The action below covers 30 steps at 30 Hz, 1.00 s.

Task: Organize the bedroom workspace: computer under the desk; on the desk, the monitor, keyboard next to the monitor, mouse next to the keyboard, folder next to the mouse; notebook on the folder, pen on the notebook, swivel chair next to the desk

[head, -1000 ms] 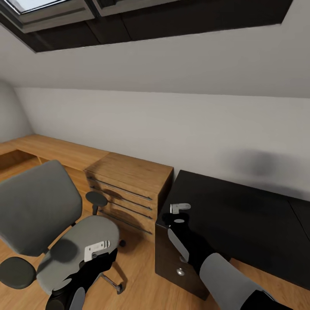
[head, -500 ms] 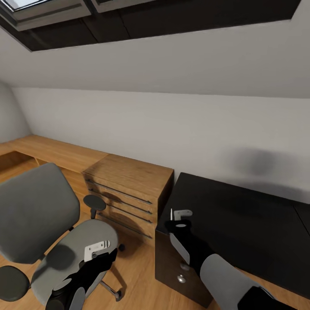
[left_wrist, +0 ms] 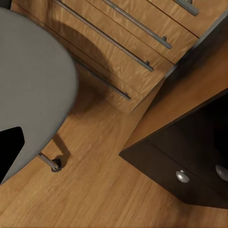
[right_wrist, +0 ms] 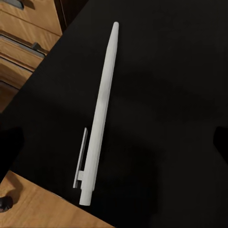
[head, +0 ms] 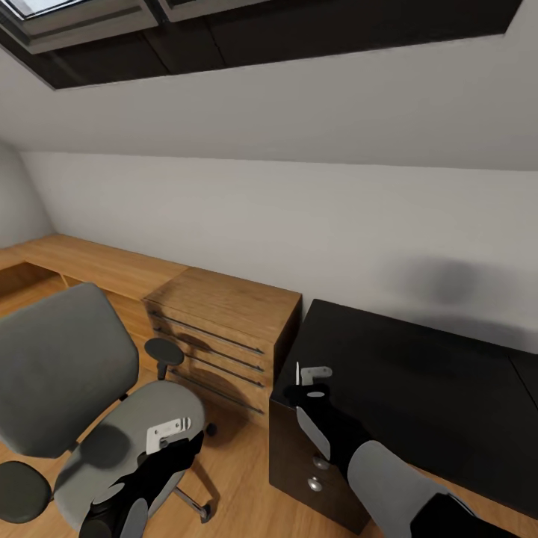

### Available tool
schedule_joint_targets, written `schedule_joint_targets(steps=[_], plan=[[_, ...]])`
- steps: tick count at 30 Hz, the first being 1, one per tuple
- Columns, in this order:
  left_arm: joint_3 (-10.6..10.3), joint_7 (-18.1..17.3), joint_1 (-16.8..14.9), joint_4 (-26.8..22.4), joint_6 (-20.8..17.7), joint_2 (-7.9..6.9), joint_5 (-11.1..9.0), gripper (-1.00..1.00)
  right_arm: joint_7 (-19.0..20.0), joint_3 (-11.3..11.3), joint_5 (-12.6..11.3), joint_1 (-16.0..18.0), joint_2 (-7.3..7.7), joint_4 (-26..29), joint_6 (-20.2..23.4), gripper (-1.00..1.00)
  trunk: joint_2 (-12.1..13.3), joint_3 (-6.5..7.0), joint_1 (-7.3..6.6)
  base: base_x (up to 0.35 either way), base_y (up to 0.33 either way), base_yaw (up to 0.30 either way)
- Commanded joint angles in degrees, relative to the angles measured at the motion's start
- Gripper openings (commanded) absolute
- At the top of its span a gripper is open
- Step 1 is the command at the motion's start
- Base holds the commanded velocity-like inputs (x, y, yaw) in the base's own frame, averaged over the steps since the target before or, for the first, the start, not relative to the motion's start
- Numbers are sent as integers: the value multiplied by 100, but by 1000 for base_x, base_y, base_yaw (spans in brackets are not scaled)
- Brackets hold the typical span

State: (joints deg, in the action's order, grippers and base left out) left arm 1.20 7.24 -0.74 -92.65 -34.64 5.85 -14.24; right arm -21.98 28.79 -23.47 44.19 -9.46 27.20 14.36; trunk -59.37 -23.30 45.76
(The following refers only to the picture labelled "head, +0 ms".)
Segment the swivel chair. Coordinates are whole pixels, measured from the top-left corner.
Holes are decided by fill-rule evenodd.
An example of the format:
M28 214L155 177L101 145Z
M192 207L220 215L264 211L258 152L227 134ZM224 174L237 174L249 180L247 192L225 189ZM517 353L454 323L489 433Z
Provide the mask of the swivel chair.
M15 454L40 459L71 455L54 491L46 477L20 461L0 464L0 519L30 522L54 501L76 531L90 503L125 475L136 472L150 427L189 417L193 427L166 438L214 436L200 396L167 379L167 366L185 361L165 338L145 351L158 361L158 379L130 396L139 375L139 351L117 311L94 282L83 282L0 318L0 443ZM108 407L116 405L81 442L77 438ZM150 519L176 493L203 524L211 506L201 507L177 485L188 469L173 473L148 509Z

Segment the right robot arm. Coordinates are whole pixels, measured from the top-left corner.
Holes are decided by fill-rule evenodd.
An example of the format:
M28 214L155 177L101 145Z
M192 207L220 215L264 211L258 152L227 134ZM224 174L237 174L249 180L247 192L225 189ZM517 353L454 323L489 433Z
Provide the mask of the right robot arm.
M302 384L286 386L307 436L350 485L384 538L521 538L484 521L460 496L427 478L375 440L360 421L329 400L328 387L312 378L329 367L303 368Z

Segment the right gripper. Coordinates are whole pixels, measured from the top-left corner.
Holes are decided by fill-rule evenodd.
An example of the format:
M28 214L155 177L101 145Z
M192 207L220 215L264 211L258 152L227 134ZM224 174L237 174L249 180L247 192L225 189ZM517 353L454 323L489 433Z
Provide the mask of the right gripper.
M302 384L286 386L283 390L284 399L285 401L290 402L290 406L295 406L297 408L299 405L301 405L300 398L305 390L320 390L320 392L323 392L326 395L326 398L330 397L326 384L314 383L311 386L302 386Z

